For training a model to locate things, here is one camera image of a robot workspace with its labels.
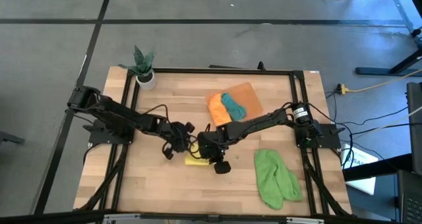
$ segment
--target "teal cloth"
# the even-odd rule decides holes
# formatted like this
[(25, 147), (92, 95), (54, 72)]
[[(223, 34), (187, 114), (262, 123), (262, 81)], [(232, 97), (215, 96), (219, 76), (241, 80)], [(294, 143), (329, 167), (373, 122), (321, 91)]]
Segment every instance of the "teal cloth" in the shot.
[(222, 94), (222, 103), (226, 107), (227, 112), (234, 121), (240, 121), (246, 116), (246, 109), (236, 103), (228, 93)]
[(280, 210), (284, 199), (303, 199), (296, 175), (287, 169), (277, 151), (258, 150), (255, 153), (255, 171), (259, 195), (270, 208)]

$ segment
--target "wooden tabletop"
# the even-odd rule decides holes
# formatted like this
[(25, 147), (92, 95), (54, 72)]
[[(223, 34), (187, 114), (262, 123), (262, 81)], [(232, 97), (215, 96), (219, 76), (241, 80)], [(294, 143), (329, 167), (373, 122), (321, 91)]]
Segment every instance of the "wooden tabletop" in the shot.
[[(306, 71), (305, 82), (309, 101), (328, 114), (320, 74)], [(288, 76), (244, 74), (179, 74), (157, 73), (158, 84), (152, 91), (141, 90), (138, 112), (159, 104), (166, 104), (170, 121), (191, 122), (194, 134), (205, 129), (211, 118), (205, 96), (243, 82), (250, 82), (264, 108), (264, 113), (280, 108), (292, 101)], [(104, 95), (121, 101), (126, 70), (111, 67), (105, 83)], [(164, 109), (155, 114), (164, 115)], [(329, 123), (317, 111), (311, 111), (320, 123)], [(129, 146), (119, 200), (119, 211), (156, 213), (220, 213), (249, 215), (309, 215), (309, 205), (300, 151), (295, 145), (293, 129), (275, 126), (249, 135), (226, 152), (231, 172), (217, 175), (213, 166), (187, 166), (187, 153), (175, 154), (167, 160), (161, 152), (161, 138), (135, 133)], [(100, 186), (106, 172), (110, 145), (94, 148), (87, 156), (80, 179), (74, 207), (85, 204)], [(260, 199), (254, 167), (254, 153), (258, 149), (279, 151), (287, 168), (293, 171), (301, 185), (304, 199), (300, 202), (285, 201), (281, 210), (273, 210)], [(319, 149), (324, 183), (334, 198), (351, 212), (346, 185), (338, 157), (331, 151)], [(318, 188), (314, 184), (316, 208), (321, 211)], [(107, 207), (111, 205), (111, 185)]]

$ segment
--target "black table leg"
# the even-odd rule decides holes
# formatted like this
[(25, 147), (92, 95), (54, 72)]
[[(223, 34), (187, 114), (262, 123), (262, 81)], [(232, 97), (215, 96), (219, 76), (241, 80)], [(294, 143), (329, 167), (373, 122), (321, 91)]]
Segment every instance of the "black table leg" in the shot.
[[(357, 67), (355, 72), (359, 75), (404, 76), (416, 71), (416, 69), (408, 68), (420, 59), (422, 59), (422, 49), (418, 49), (415, 53), (398, 63), (392, 69)], [(422, 72), (418, 72), (412, 76), (422, 76)]]
[(15, 144), (23, 144), (25, 139), (0, 131), (0, 144), (2, 142), (14, 142)]
[(345, 181), (367, 179), (380, 175), (389, 175), (397, 172), (397, 169), (412, 171), (411, 154), (399, 155), (389, 159), (359, 165), (343, 170)]

